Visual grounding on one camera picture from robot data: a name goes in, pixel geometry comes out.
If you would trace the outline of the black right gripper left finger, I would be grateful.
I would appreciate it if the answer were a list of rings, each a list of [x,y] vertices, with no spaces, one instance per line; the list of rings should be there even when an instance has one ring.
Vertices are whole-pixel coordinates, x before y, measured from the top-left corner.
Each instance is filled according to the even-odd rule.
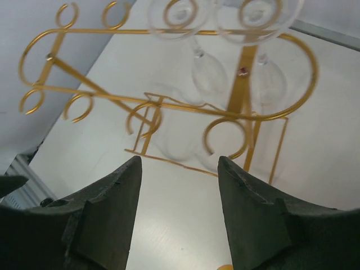
[[[2,269],[125,269],[142,160],[69,196],[29,209],[1,207]]]

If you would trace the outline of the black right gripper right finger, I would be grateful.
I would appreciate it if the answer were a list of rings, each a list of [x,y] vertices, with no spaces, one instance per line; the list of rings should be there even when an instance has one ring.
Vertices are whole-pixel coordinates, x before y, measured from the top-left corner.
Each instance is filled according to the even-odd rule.
[[[218,184],[234,269],[359,268],[359,210],[293,197],[225,156]]]

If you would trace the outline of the orange wine glass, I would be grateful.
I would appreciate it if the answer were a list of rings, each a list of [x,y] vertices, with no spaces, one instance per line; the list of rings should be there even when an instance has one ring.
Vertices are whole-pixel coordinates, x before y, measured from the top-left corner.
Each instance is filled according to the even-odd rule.
[[[226,264],[220,266],[217,270],[233,270],[233,266],[231,264]]]

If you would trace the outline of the clear wine glass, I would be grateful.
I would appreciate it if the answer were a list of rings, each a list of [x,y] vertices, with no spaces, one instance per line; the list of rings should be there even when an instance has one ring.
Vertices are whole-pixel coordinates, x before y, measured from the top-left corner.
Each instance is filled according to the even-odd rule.
[[[294,22],[303,1],[216,1],[214,22],[222,37],[243,47],[257,46],[255,75],[251,82],[253,100],[271,106],[284,98],[284,73],[270,60],[265,42],[277,38]]]
[[[223,65],[200,45],[196,34],[209,19],[213,1],[151,1],[147,10],[149,31],[167,41],[189,42],[193,54],[191,75],[202,96],[214,97],[227,88]]]

